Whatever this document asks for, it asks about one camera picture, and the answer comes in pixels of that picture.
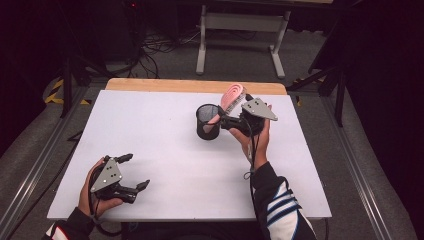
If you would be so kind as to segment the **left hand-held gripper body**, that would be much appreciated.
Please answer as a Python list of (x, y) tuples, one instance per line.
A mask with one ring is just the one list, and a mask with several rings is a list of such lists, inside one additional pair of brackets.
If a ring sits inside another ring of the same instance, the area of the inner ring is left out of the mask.
[(119, 198), (125, 203), (132, 204), (138, 191), (120, 185), (122, 174), (118, 165), (115, 157), (106, 155), (103, 163), (93, 171), (94, 182), (90, 184), (90, 192), (101, 200)]

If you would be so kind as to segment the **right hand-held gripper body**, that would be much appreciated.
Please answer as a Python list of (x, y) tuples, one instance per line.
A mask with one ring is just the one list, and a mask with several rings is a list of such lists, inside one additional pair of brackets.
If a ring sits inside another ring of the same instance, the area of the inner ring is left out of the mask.
[(220, 117), (222, 129), (235, 128), (247, 137), (258, 135), (264, 128), (266, 119), (277, 121), (278, 117), (260, 98), (254, 98), (241, 105), (242, 112), (238, 117), (224, 115)]

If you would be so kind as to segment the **pink hairbrush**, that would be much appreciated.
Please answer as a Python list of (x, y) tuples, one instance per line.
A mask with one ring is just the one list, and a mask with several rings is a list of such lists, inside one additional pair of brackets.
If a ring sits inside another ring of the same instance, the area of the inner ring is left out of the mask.
[[(232, 84), (221, 97), (220, 106), (227, 114), (230, 114), (232, 110), (245, 98), (246, 92), (247, 90), (243, 85), (239, 83)], [(213, 124), (217, 123), (219, 120), (220, 116), (216, 113), (215, 116), (203, 127), (203, 130), (206, 133), (209, 133), (213, 128)]]

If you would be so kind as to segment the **black mesh pen holder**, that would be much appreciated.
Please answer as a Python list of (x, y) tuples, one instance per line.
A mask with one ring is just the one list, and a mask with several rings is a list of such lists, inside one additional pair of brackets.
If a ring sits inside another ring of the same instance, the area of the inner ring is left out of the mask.
[(203, 140), (214, 140), (220, 133), (219, 108), (203, 104), (196, 110), (196, 132)]

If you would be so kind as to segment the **person's left hand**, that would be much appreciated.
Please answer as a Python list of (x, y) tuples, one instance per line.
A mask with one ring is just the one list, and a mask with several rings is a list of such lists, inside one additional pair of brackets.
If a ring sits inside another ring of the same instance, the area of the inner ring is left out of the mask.
[(89, 170), (86, 176), (86, 180), (80, 192), (78, 209), (86, 216), (95, 215), (97, 217), (102, 216), (106, 211), (120, 206), (123, 201), (119, 198), (113, 198), (110, 200), (98, 200), (91, 196), (90, 193), (90, 177), (95, 168), (103, 163), (103, 158), (98, 160), (95, 165)]

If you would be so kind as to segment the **white table board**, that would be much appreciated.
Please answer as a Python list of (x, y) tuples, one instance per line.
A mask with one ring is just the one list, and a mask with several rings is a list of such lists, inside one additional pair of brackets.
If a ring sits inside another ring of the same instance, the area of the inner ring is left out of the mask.
[(196, 133), (197, 108), (217, 103), (208, 93), (103, 90), (48, 211), (64, 219), (76, 206), (87, 172), (103, 156), (131, 154), (122, 185), (147, 181), (132, 204), (104, 219), (136, 221), (251, 220), (250, 165), (227, 131), (211, 141)]

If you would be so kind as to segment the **yellow black hazard tape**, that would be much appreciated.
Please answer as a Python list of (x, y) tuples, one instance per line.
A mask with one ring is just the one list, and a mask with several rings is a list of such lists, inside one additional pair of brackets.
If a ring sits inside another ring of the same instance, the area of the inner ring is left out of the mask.
[[(295, 84), (295, 83), (299, 83), (299, 82), (301, 82), (302, 80), (303, 80), (302, 78), (297, 78), (297, 79), (295, 79), (295, 80), (293, 81), (293, 84)], [(296, 95), (296, 96), (295, 96), (295, 99), (296, 99), (296, 105), (297, 105), (298, 107), (301, 107), (301, 106), (302, 106), (302, 100), (301, 100), (300, 96)]]
[(54, 104), (64, 104), (64, 99), (58, 97), (58, 93), (60, 88), (64, 85), (63, 79), (58, 79), (54, 85), (52, 86), (50, 92), (47, 97), (44, 99), (46, 104), (54, 103)]

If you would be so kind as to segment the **wooden table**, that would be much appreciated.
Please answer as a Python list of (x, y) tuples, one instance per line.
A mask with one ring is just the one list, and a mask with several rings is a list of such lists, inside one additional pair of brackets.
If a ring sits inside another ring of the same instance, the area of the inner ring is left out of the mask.
[[(144, 91), (144, 92), (189, 92), (224, 93), (231, 85), (229, 81), (177, 80), (177, 79), (137, 79), (111, 78), (106, 90)], [(241, 82), (249, 94), (286, 95), (281, 83)]]

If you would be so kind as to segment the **black tripod stand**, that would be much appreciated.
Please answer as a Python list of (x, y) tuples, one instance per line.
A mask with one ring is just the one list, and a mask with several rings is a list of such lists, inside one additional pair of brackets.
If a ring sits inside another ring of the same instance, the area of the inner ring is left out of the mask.
[(318, 94), (320, 96), (329, 97), (333, 90), (337, 89), (336, 102), (334, 107), (334, 118), (336, 120), (337, 125), (339, 127), (342, 127), (342, 112), (345, 87), (347, 83), (344, 74), (344, 68), (342, 66), (332, 66), (327, 69), (321, 70), (303, 80), (294, 82), (292, 85), (288, 86), (286, 90), (288, 92), (293, 92), (315, 81), (318, 81), (319, 79), (323, 80), (321, 85), (318, 87)]
[(77, 55), (67, 55), (63, 60), (63, 93), (64, 103), (62, 107), (61, 117), (64, 118), (71, 110), (73, 106), (72, 97), (72, 80), (75, 80), (78, 86), (86, 87), (91, 83), (91, 77), (87, 67), (93, 69), (102, 77), (108, 79), (114, 78), (115, 75), (109, 72), (105, 67), (101, 67), (95, 63), (92, 63), (88, 59)]

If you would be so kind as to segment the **aluminium floor rail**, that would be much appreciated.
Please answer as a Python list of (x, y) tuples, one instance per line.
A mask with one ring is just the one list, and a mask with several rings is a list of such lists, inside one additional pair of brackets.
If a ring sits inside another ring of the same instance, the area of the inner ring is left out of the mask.
[(374, 230), (377, 240), (393, 240), (388, 230), (388, 227), (381, 215), (380, 209), (376, 202), (374, 193), (362, 173), (360, 166), (357, 162), (357, 158), (353, 152), (351, 143), (346, 135), (346, 132), (342, 127), (338, 125), (335, 119), (335, 110), (331, 100), (327, 97), (322, 97), (321, 102), (325, 109), (325, 112), (330, 118), (332, 129), (334, 130), (338, 142), (343, 150), (346, 159), (346, 165), (353, 179), (362, 205), (366, 211), (366, 214), (370, 220), (371, 226)]
[(54, 125), (53, 132), (49, 136), (46, 145), (31, 165), (31, 169), (20, 184), (5, 214), (0, 219), (0, 240), (6, 240), (8, 235), (12, 232), (12, 229), (18, 221), (19, 215), (36, 187), (45, 167), (49, 163), (64, 129), (72, 118), (77, 106), (83, 100), (87, 90), (88, 87), (77, 87), (70, 97), (70, 106), (67, 108), (64, 107), (67, 109), (67, 113), (64, 117), (60, 117)]

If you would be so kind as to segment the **white metal table frame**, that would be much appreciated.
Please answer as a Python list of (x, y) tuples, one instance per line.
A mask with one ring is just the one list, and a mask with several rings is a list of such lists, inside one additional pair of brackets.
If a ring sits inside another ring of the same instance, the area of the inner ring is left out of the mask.
[(281, 16), (262, 16), (234, 13), (209, 12), (205, 5), (202, 6), (200, 16), (200, 45), (198, 50), (196, 73), (202, 75), (206, 60), (206, 30), (238, 30), (255, 32), (273, 32), (276, 40), (269, 46), (270, 55), (278, 78), (283, 79), (286, 74), (280, 59), (279, 51), (282, 40), (287, 30), (290, 11), (285, 11)]

